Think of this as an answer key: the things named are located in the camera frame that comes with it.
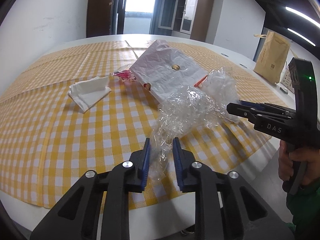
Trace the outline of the person's right hand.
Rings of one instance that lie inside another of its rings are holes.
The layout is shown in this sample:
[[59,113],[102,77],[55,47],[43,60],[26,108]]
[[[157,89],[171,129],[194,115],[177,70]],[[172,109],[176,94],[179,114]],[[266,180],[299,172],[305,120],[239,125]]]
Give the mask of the person's right hand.
[[278,158],[278,175],[282,181],[289,181],[293,176],[294,161],[307,162],[307,169],[301,181],[301,185],[308,186],[319,179],[319,150],[303,147],[290,153],[287,149],[287,143],[281,140]]

